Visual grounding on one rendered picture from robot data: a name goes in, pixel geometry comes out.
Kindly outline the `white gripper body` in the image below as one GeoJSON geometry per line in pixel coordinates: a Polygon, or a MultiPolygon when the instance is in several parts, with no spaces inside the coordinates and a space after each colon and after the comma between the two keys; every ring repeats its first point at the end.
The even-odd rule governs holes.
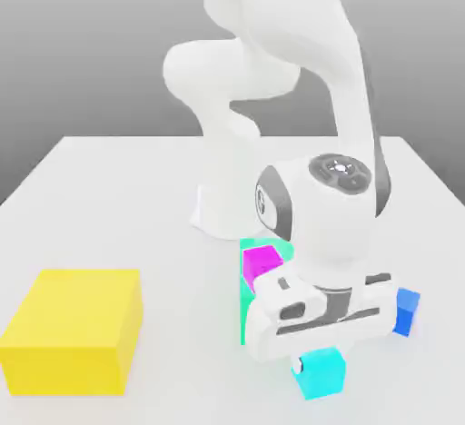
{"type": "Polygon", "coordinates": [[[347,351],[360,341],[393,331],[397,290],[393,281],[366,281],[360,305],[353,311],[351,289],[319,288],[318,299],[287,301],[275,315],[268,314],[256,298],[247,314],[245,345],[257,361],[301,358],[328,348],[347,351]]]}

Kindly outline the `small cyan cube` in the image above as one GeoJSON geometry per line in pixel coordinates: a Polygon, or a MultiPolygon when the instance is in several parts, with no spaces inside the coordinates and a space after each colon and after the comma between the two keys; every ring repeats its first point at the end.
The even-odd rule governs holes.
{"type": "Polygon", "coordinates": [[[306,400],[315,400],[341,393],[346,376],[346,360],[332,347],[301,355],[303,371],[293,375],[306,400]]]}

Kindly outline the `small magenta cube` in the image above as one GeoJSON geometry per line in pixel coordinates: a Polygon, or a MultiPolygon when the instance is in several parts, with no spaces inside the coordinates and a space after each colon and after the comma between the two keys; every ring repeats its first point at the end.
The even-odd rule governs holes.
{"type": "Polygon", "coordinates": [[[283,264],[284,259],[271,244],[250,248],[242,253],[242,276],[249,289],[255,292],[255,280],[283,264]]]}

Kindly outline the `small blue cube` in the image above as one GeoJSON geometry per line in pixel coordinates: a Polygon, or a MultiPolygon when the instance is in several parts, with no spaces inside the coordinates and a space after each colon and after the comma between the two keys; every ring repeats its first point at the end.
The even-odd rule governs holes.
{"type": "Polygon", "coordinates": [[[411,332],[413,318],[420,302],[420,294],[405,288],[397,291],[397,316],[393,331],[408,337],[411,332]]]}

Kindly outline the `large green box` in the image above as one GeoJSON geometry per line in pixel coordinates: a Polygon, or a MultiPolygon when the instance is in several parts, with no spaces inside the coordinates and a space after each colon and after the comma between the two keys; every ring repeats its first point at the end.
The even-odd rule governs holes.
{"type": "Polygon", "coordinates": [[[246,238],[240,240],[240,343],[245,344],[245,324],[247,312],[254,294],[249,288],[246,280],[243,278],[243,255],[250,249],[256,249],[263,246],[271,245],[275,248],[277,254],[281,256],[283,262],[288,262],[293,258],[294,249],[291,243],[279,238],[263,237],[263,238],[246,238]]]}

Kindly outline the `large yellow box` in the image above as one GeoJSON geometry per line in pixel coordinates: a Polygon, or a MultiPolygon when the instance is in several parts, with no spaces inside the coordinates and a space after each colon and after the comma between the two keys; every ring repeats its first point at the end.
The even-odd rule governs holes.
{"type": "Polygon", "coordinates": [[[137,270],[43,270],[0,336],[13,396],[122,396],[143,321],[137,270]]]}

